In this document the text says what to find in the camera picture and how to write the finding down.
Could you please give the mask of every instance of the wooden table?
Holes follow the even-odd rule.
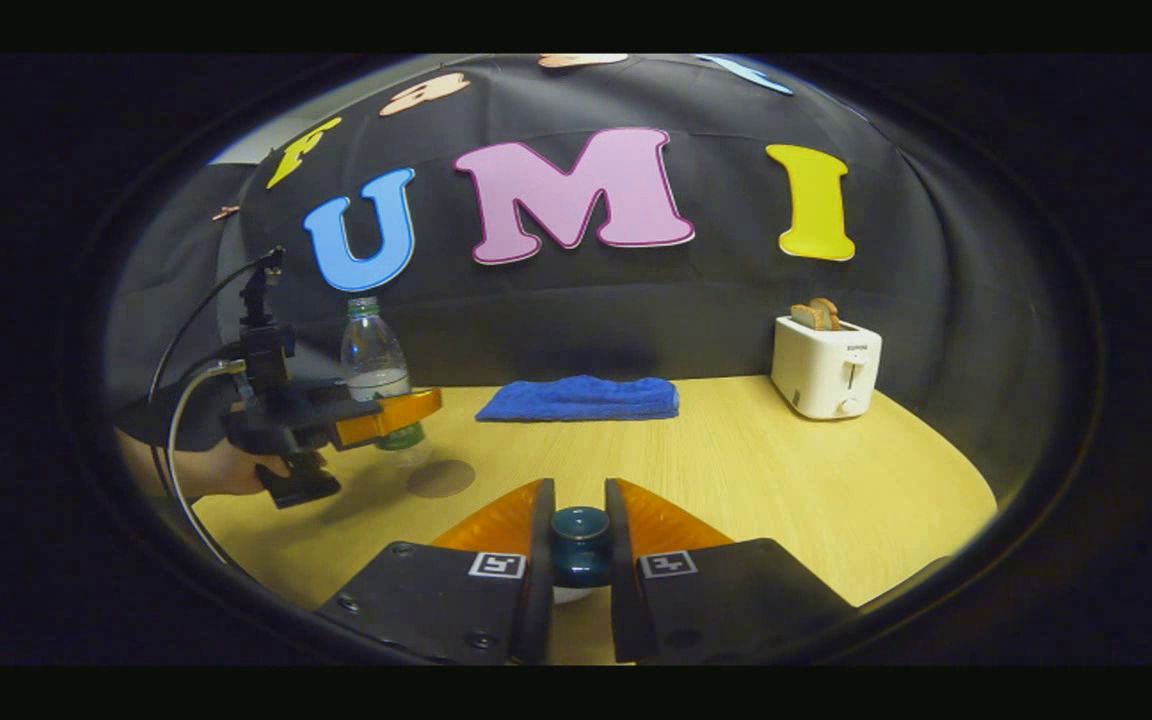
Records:
[[[336,497],[287,510],[268,493],[195,507],[243,569],[309,611],[385,544],[433,541],[536,478],[554,478],[559,509],[602,507],[611,477],[639,484],[736,541],[776,539],[852,605],[952,555],[995,514],[972,462],[881,393],[859,418],[806,420],[765,376],[675,384],[677,418],[590,423],[479,423],[498,388],[444,388],[424,427],[434,461],[475,470],[454,497],[412,495],[376,447],[328,447]],[[558,606],[554,661],[613,662],[608,608],[607,588]]]

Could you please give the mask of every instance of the plastic water bottle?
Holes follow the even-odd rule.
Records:
[[[380,318],[380,302],[376,297],[349,301],[349,323],[340,340],[340,364],[346,369],[349,396],[355,400],[393,397],[412,391],[407,358],[397,336]],[[424,465],[431,453],[419,423],[394,430],[380,438],[376,447],[388,452],[392,464],[399,468]]]

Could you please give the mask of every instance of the white toaster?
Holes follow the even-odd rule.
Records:
[[[816,420],[855,418],[869,410],[882,338],[850,323],[817,331],[776,318],[772,382],[790,407]]]

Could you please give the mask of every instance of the bread slice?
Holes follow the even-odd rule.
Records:
[[[814,309],[814,306],[790,306],[790,319],[814,331],[824,329],[824,313],[820,313],[820,310]]]
[[[828,302],[824,297],[813,297],[812,306],[814,308],[814,310],[820,311],[825,329],[827,331],[842,329],[842,323],[838,321],[838,308],[833,305],[833,302]]]

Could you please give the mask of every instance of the folded towel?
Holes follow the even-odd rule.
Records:
[[[509,382],[477,420],[649,420],[679,415],[679,388],[660,378],[634,382],[593,376],[555,382]]]

